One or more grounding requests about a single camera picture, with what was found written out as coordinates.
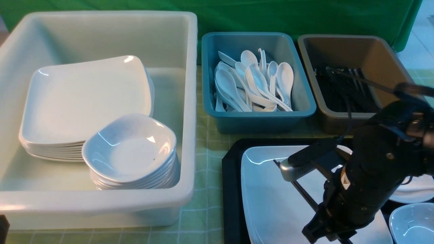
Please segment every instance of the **green backdrop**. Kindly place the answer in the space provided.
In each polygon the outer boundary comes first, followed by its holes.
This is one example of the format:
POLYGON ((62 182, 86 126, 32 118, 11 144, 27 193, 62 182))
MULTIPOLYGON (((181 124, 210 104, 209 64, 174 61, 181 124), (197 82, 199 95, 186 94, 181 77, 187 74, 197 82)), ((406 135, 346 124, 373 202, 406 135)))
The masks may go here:
POLYGON ((402 51, 422 0, 0 0, 12 30, 28 13, 60 10, 178 10, 197 15, 199 40, 215 31, 360 34, 402 51))

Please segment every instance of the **white floor tile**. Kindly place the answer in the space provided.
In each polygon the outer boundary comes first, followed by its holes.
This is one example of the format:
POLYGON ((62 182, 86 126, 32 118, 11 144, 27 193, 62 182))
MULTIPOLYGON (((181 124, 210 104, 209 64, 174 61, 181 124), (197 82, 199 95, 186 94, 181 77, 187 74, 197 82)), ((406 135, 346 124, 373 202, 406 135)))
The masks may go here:
POLYGON ((406 69, 434 69, 434 58, 413 33, 397 56, 406 69))
POLYGON ((404 51, 398 53, 407 69, 434 69, 434 0, 423 0, 404 51))

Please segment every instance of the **bolt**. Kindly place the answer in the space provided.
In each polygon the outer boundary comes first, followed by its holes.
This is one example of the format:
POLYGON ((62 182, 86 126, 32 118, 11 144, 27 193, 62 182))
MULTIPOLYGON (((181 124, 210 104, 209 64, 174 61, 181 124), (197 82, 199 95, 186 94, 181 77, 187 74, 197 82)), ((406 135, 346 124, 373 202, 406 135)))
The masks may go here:
POLYGON ((393 154, 391 154, 391 153, 387 153, 386 154, 386 158, 392 160, 392 159, 395 158, 395 156, 393 154))

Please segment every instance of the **brown bin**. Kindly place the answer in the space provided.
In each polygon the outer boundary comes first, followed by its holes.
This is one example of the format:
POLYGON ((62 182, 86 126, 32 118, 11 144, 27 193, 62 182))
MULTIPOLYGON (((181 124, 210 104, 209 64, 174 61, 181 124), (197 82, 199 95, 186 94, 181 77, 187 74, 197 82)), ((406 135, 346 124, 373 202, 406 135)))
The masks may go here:
MULTIPOLYGON (((401 82, 414 83, 389 45, 376 36, 303 35, 298 39, 298 45, 318 106, 319 123, 328 134, 344 133, 349 125, 348 114, 334 112, 326 106, 313 67, 326 63, 335 67, 361 68, 367 79, 389 88, 401 82)), ((370 89, 380 108, 397 100, 392 94, 372 87, 370 89)), ((352 113, 353 128, 373 115, 352 113)))

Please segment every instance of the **white plate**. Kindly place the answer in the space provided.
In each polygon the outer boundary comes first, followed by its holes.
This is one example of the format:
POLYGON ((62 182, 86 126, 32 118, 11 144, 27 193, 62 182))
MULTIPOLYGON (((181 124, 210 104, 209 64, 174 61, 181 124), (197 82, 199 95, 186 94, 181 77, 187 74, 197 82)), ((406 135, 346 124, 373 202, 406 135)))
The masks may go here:
POLYGON ((40 148, 40 149, 81 148, 83 146, 83 144, 84 144, 84 142, 39 145, 39 144, 32 144, 32 143, 21 141, 21 145, 23 145, 23 146, 32 147, 32 148, 40 148))
POLYGON ((83 145, 86 164, 112 182, 138 181, 160 168, 175 151, 176 136, 143 114, 113 121, 83 145))
POLYGON ((39 149, 39 148, 34 148, 34 147, 26 147, 23 146, 24 149, 26 150, 31 150, 31 151, 36 151, 36 152, 59 152, 59 153, 81 153, 81 148, 72 148, 72 149, 67 149, 67 148, 62 148, 62 149, 39 149))
MULTIPOLYGON (((282 161, 306 146, 254 147, 241 162, 241 191, 250 241, 253 244, 308 244, 302 234, 315 212, 294 186, 283 179, 273 159, 282 161)), ((345 147, 341 149, 351 153, 345 147)), ((314 170, 298 182, 317 202, 322 202, 325 177, 314 170)), ((350 238, 354 244, 392 244, 386 222, 379 211, 374 221, 350 238)), ((317 244, 330 243, 323 237, 317 244)))
POLYGON ((33 157, 36 157, 36 158, 46 159, 46 160, 50 160, 50 161, 59 161, 59 162, 83 162, 84 161, 83 159, 51 158, 51 157, 44 157, 44 156, 31 154, 31 153, 28 153, 28 154, 33 156, 33 157))
POLYGON ((414 191, 414 189, 421 187, 434 187, 434 179, 432 176, 422 175, 420 177, 413 177, 408 185, 400 185, 389 200, 410 204, 424 202, 434 198, 434 190, 414 191))
POLYGON ((82 154, 81 151, 70 151, 70 152, 49 152, 49 151, 38 151, 38 150, 33 150, 33 149, 28 149, 26 148, 26 151, 32 154, 37 154, 37 155, 46 155, 47 157, 51 157, 50 155, 53 156, 65 156, 65 157, 81 157, 82 158, 82 154))
POLYGON ((20 138, 42 145, 85 141, 125 114, 151 110, 148 76, 135 56, 48 66, 30 82, 20 138))
POLYGON ((431 244, 434 240, 434 204, 399 207, 390 215, 389 226, 396 244, 431 244))
POLYGON ((419 203, 419 202, 428 201, 432 198, 434 198, 433 190, 414 191, 414 192, 395 191, 392 194, 392 196, 390 196, 389 200, 410 204, 410 203, 419 203))

